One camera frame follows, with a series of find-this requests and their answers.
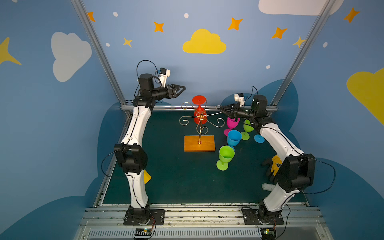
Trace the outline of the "red wine glass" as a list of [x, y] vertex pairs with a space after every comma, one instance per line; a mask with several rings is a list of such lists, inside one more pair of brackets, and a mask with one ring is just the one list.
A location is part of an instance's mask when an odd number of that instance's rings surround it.
[[193, 97], [193, 104], [197, 105], [194, 112], [194, 121], [197, 125], [204, 125], [207, 123], [207, 112], [202, 107], [207, 101], [204, 96], [198, 95]]

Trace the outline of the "pink wine glass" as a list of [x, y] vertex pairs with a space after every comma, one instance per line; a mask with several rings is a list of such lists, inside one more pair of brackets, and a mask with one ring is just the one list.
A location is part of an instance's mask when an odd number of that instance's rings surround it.
[[228, 136], [229, 132], [236, 128], [240, 122], [240, 119], [231, 119], [230, 117], [227, 117], [227, 129], [224, 130], [225, 136]]

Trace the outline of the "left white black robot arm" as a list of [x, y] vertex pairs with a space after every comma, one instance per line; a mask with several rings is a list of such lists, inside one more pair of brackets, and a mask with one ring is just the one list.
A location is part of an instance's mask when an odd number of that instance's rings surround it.
[[167, 85], [170, 70], [157, 77], [152, 74], [139, 76], [139, 94], [133, 100], [133, 116], [129, 128], [120, 144], [114, 146], [119, 166], [129, 182], [131, 204], [128, 218], [134, 221], [148, 221], [151, 218], [148, 196], [145, 189], [144, 172], [148, 156], [142, 147], [146, 125], [152, 115], [156, 101], [177, 98], [186, 88]]

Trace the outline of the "blue wine glass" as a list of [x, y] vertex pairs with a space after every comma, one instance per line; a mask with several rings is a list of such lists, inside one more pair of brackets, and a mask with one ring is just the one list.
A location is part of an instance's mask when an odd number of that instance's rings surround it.
[[254, 140], [259, 143], [259, 144], [262, 144], [265, 142], [265, 138], [263, 136], [261, 136], [260, 134], [257, 134], [254, 136]]
[[235, 146], [239, 144], [239, 142], [242, 140], [242, 134], [237, 130], [231, 130], [228, 133], [227, 136], [227, 143], [228, 146], [232, 149], [235, 149]]

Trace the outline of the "green wine glass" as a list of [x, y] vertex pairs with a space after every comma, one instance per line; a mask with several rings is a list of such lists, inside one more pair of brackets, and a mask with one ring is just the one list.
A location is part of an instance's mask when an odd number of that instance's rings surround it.
[[219, 160], [217, 161], [217, 168], [220, 171], [225, 171], [229, 167], [229, 162], [235, 156], [235, 150], [230, 146], [222, 146], [219, 149]]
[[250, 132], [254, 130], [252, 123], [249, 120], [245, 120], [243, 123], [244, 131], [241, 132], [242, 140], [247, 141], [250, 139]]

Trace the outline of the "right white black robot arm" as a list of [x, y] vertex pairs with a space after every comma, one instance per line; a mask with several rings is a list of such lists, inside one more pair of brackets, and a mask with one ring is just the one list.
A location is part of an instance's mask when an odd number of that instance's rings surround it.
[[272, 146], [282, 162], [275, 175], [277, 181], [270, 194], [260, 202], [258, 220], [267, 224], [279, 217], [282, 207], [296, 194], [312, 186], [316, 160], [312, 154], [305, 154], [284, 134], [268, 116], [268, 100], [263, 95], [254, 95], [249, 109], [236, 100], [234, 104], [218, 109], [231, 119], [245, 119]]

